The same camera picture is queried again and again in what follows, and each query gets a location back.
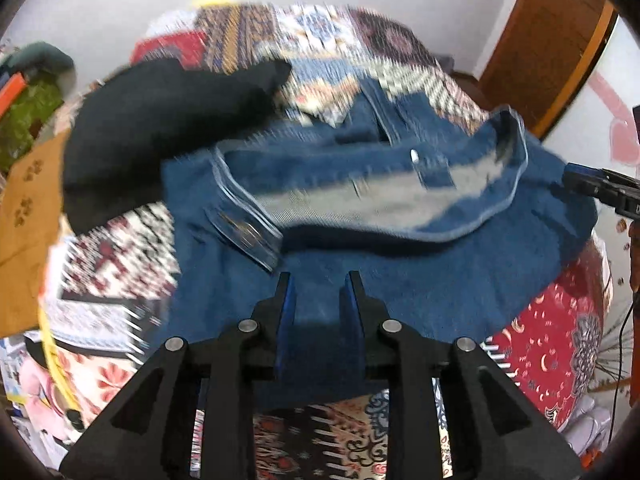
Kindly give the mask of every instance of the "wooden door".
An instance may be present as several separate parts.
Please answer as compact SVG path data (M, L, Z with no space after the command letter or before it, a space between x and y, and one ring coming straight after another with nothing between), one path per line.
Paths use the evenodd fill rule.
M607 0L518 0L480 79L482 92L545 135L588 75L613 13Z

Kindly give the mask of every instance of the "black cloth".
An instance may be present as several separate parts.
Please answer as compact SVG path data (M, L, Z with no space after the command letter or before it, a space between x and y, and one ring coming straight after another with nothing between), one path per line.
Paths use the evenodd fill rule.
M16 50L0 64L0 68L9 75L16 72L38 73L40 71L58 75L73 67L73 59L59 48L44 41L31 43Z
M29 354L34 361L36 361L45 370L49 369L49 367L47 367L47 360L44 357L44 347L42 346L42 341L34 341L33 339L24 336L24 347L27 351L27 354Z
M76 234L162 199L161 161L244 139L273 113L285 61L229 75L155 59L89 94L66 143L63 209Z

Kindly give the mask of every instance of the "door frame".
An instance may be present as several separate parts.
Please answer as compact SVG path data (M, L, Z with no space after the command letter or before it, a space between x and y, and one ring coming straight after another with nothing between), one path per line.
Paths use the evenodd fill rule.
M522 13L522 9L524 8L524 3L526 0L516 0L516 3L513 4L513 10L509 15L509 19L507 20L507 24L504 26L504 30L502 35L500 36L500 40L496 44L494 48L494 52L491 54L491 59L489 59L489 63L486 64L484 72L480 76L479 86L481 90L484 90L484 85L489 81L491 76L494 74L495 70L500 65L500 57L504 53L505 48L507 47L507 42L513 33L513 29L518 22L518 18Z
M484 90L484 86L500 65L500 58L507 47L509 38L513 33L516 23L520 18L525 1L526 0L516 0L516 3L513 6L513 10L511 11L507 24L504 27L504 31L500 36L500 40L492 53L489 63L487 63L484 72L482 72L482 75L480 76L478 86L481 91ZM551 106L531 129L531 133L539 139L549 133L551 127L556 124L569 104L574 100L575 95L586 83L586 80L591 74L595 63L600 57L600 54L611 35L613 24L615 23L617 16L618 14L616 13L613 4L609 0L605 0L602 13L600 14L600 19L596 24L596 28L593 31L593 35L591 36L587 47L584 49L584 53L580 57L580 61L558 92L558 95Z

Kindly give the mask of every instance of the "bed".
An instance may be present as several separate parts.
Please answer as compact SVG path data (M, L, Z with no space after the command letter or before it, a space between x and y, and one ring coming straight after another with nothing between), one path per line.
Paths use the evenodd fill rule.
M265 44L300 56L370 57L379 70L401 72L418 66L430 74L426 91L442 117L469 134L486 117L411 30L367 9L246 4L177 10L150 24L130 61L175 57L185 68L232 72L251 64L258 52L268 55ZM392 94L408 91L412 84L408 71L390 76L385 89ZM304 121L305 113L313 111L329 123L338 120L350 106L348 91L338 86L313 78L292 81L284 95L291 105L289 117ZM81 104L78 94L60 108L51 132L71 128ZM179 282L173 243L171 215L164 204L155 203L85 235L76 237L62 229L59 243L51 248L40 297L40 331L28 336L43 343L50 376L43 381L56 399L50 409L63 423L58 426L62 434L57 446L71 446L144 362L147 341L161 324ZM567 422L593 374L610 303L609 281L604 247L594 234L577 260L508 326L482 343L557 429ZM14 348L4 349L3 369L18 369L31 358L20 338L17 341ZM13 388L12 400L24 400L18 381L7 382ZM434 390L443 473L448 477L452 468L446 410L436 381ZM73 424L65 420L69 408L79 413L80 420ZM49 415L42 420L31 417L34 427L47 429L52 424ZM194 428L191 469L196 475L203 416L197 414ZM257 415L258 476L382 478L387 417L386 391Z

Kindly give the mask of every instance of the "pink object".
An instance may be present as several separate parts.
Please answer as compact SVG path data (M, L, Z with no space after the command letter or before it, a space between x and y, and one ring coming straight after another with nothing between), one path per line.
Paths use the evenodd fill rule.
M613 114L609 127L611 159L627 166L640 164L640 142L634 115L603 76L594 71L587 84Z
M26 358L20 368L20 387L27 395L24 407L34 428L38 431L46 430L50 435L66 440L69 430L60 409L55 409L55 386L51 375L31 357ZM49 406L40 399L41 391L44 391Z
M133 376L126 359L85 356L58 348L58 361L74 391L85 426L94 421Z

